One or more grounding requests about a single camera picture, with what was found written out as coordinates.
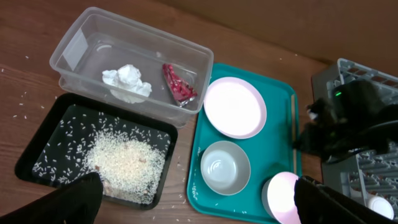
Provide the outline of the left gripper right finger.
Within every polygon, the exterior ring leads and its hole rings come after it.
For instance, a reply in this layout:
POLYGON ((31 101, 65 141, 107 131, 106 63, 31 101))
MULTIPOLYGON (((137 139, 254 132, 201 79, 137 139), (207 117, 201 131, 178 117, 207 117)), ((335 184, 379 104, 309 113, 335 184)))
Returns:
POLYGON ((309 176, 299 177, 294 191, 302 224, 392 224, 392 220, 309 176))

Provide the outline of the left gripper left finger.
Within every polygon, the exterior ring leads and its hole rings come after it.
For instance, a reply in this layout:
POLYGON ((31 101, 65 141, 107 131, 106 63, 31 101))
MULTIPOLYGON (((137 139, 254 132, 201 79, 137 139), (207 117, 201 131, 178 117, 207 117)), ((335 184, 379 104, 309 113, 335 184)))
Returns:
POLYGON ((3 224, 92 224, 100 209, 103 184, 89 173, 42 198, 1 217, 3 224))

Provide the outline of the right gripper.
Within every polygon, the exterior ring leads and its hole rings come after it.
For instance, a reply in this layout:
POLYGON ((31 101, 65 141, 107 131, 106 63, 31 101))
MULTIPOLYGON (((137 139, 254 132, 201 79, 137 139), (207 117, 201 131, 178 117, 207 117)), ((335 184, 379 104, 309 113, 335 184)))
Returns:
POLYGON ((322 161, 343 161, 351 157, 349 150, 335 147, 338 140, 338 123, 331 106, 323 98, 306 107, 310 122, 293 143, 293 148, 319 157, 322 161))

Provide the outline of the wooden chopstick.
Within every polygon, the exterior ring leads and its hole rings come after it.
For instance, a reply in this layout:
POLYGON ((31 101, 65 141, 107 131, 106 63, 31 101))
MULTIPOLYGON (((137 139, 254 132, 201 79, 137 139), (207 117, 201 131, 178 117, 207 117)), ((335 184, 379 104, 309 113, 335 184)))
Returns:
POLYGON ((291 117, 292 117, 292 145, 293 145, 292 160, 293 160, 293 172, 294 172, 294 174, 297 174, 297 150, 294 148, 294 142, 296 140, 295 95, 291 95, 290 100, 291 100, 291 117))

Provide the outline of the rice pile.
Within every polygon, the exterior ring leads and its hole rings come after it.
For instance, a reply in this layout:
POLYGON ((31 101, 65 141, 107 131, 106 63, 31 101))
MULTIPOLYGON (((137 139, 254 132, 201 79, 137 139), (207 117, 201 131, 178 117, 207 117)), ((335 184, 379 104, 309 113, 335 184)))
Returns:
POLYGON ((32 175, 64 185, 96 172, 104 195, 148 205, 170 143, 163 131, 72 105, 34 163, 32 175))

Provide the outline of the white round plate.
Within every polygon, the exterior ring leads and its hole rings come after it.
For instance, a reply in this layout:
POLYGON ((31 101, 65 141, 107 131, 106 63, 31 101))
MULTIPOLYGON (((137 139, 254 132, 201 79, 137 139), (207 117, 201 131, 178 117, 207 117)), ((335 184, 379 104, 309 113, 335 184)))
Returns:
POLYGON ((234 139, 252 138, 267 120, 267 108, 259 91, 235 77, 213 81, 204 99, 205 114, 220 133, 234 139))

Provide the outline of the grey bowl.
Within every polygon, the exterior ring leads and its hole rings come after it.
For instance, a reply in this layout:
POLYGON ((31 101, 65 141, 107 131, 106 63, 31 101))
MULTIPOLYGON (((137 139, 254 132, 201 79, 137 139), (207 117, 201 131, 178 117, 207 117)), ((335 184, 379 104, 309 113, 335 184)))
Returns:
POLYGON ((218 141, 208 146, 201 157, 200 170, 205 184, 224 196, 240 193, 251 177, 247 154, 230 141, 218 141))

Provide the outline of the white tissue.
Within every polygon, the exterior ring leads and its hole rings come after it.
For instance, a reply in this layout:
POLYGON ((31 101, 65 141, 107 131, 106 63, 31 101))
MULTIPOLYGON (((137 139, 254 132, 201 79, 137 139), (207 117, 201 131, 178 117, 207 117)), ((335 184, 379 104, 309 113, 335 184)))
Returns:
POLYGON ((152 85, 141 80, 141 72, 134 65, 126 64, 118 70, 102 71, 105 84, 148 97, 152 92, 152 85))

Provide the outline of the red snack wrapper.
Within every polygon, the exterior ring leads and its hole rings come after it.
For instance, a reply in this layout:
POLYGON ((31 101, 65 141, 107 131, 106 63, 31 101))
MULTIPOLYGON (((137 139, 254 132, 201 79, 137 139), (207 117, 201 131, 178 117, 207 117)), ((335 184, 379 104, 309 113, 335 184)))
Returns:
POLYGON ((179 107, 187 105, 197 97, 195 89, 175 74, 171 64, 163 64, 162 71, 171 94, 179 107))

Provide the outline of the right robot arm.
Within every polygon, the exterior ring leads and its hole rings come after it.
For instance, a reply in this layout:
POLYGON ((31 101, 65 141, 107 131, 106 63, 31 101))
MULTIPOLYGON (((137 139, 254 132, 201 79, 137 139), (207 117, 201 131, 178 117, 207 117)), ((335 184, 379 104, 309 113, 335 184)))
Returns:
POLYGON ((397 105, 380 99, 371 82, 357 80, 333 89, 331 101, 319 98, 307 106, 311 122, 294 149, 339 163, 361 152, 386 154, 397 142, 397 105))

